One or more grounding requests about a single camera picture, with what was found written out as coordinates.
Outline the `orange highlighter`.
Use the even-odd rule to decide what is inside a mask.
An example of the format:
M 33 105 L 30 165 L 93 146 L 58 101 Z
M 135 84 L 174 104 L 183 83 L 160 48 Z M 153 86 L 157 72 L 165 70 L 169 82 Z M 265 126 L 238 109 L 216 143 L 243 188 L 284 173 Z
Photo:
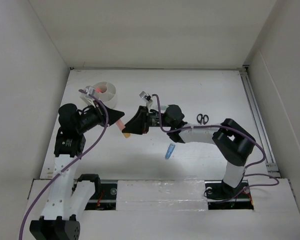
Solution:
M 118 120 L 117 122 L 116 122 L 116 125 L 118 126 L 118 128 L 119 128 L 119 130 L 121 131 L 121 133 L 123 134 L 123 136 L 127 139 L 127 138 L 129 138 L 130 136 L 131 136 L 131 134 L 130 133 L 124 133 L 123 132 L 123 130 L 125 129 L 125 124 L 122 122 L 122 120 Z

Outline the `blue capped marker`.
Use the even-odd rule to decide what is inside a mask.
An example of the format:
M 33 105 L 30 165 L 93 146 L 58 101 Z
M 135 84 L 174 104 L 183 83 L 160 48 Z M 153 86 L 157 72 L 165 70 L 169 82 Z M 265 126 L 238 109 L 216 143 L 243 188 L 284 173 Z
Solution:
M 174 143 L 171 143 L 168 146 L 168 149 L 167 149 L 167 151 L 165 153 L 165 157 L 164 157 L 166 160 L 170 159 L 170 157 L 172 156 L 172 153 L 173 153 L 175 147 L 176 147 L 176 145 Z

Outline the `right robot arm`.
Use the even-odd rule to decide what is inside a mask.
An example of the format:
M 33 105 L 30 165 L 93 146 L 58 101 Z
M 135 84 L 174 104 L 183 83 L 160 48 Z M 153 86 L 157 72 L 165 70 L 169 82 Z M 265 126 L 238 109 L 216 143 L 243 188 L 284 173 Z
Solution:
M 206 191 L 213 200 L 234 197 L 243 180 L 247 159 L 255 146 L 255 138 L 231 118 L 220 126 L 205 127 L 184 121 L 178 105 L 169 105 L 164 112 L 140 106 L 133 118 L 125 124 L 125 134 L 147 134 L 151 127 L 169 127 L 165 133 L 175 143 L 204 143 L 215 145 L 227 161 L 224 177 L 220 184 Z

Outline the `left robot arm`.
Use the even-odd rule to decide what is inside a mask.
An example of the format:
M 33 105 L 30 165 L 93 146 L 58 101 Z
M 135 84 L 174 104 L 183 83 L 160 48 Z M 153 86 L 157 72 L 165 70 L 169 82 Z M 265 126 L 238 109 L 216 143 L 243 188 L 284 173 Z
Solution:
M 29 231 L 36 240 L 77 240 L 81 232 L 80 218 L 90 198 L 101 194 L 98 174 L 82 174 L 75 180 L 79 161 L 92 148 L 85 149 L 84 134 L 101 126 L 115 124 L 125 114 L 102 103 L 80 110 L 73 103 L 58 109 L 58 122 L 54 146 L 53 177 L 45 206 L 38 220 L 32 220 Z

